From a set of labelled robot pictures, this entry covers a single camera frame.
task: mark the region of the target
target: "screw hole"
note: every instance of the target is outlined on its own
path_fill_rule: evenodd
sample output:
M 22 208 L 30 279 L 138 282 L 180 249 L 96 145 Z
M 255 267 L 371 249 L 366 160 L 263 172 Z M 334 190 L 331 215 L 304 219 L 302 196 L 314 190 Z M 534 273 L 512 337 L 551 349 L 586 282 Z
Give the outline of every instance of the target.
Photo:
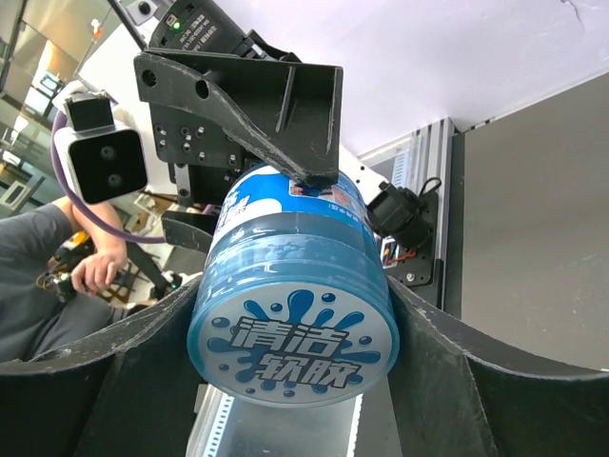
M 197 91 L 197 95 L 199 95 L 204 100 L 209 96 L 209 88 L 207 87 L 207 83 L 205 81 L 197 81 L 195 85 L 195 90 Z
M 144 70 L 144 72 L 142 73 L 142 81 L 149 88 L 153 88 L 154 86 L 156 86 L 156 74 L 154 74 L 150 70 Z

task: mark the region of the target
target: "black connector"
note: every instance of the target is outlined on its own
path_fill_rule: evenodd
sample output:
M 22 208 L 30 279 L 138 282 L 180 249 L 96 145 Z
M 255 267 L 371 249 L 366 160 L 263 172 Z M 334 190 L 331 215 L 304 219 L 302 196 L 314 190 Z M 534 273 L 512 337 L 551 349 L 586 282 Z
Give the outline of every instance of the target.
M 368 205 L 372 228 L 382 237 L 392 236 L 405 249 L 420 247 L 433 235 L 432 226 L 421 215 L 424 200 L 410 189 L 396 189 L 388 183 Z
M 110 99 L 103 93 L 76 93 L 66 102 L 69 124 L 74 131 L 85 131 L 114 125 Z

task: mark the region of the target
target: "blue jar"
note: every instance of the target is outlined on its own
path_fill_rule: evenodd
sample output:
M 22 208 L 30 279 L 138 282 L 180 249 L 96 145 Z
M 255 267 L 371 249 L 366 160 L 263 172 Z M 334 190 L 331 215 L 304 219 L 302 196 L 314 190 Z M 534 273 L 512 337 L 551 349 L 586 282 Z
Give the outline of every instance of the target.
M 362 196 L 260 166 L 223 204 L 187 348 L 229 395 L 315 407 L 363 393 L 391 369 L 399 334 Z

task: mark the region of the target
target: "black pole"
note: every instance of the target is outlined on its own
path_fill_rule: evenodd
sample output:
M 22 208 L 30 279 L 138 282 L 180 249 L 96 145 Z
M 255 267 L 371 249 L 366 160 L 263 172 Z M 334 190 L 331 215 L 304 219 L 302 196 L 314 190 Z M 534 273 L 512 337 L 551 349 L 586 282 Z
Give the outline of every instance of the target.
M 142 38 L 140 33 L 137 31 L 137 29 L 129 19 L 125 10 L 123 10 L 123 6 L 119 2 L 119 0 L 108 0 L 108 3 L 118 16 L 121 23 L 127 28 L 129 35 L 131 35 L 131 38 L 135 40 L 135 44 L 138 46 L 138 48 L 140 50 L 145 50 L 147 48 L 146 41 L 144 41 L 144 38 Z

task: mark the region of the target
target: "floor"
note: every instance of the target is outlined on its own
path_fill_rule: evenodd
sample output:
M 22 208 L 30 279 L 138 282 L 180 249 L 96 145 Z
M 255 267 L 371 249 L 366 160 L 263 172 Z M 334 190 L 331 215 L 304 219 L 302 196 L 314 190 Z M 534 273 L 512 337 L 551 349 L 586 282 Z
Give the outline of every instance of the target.
M 609 75 L 465 135 L 462 319 L 609 368 Z

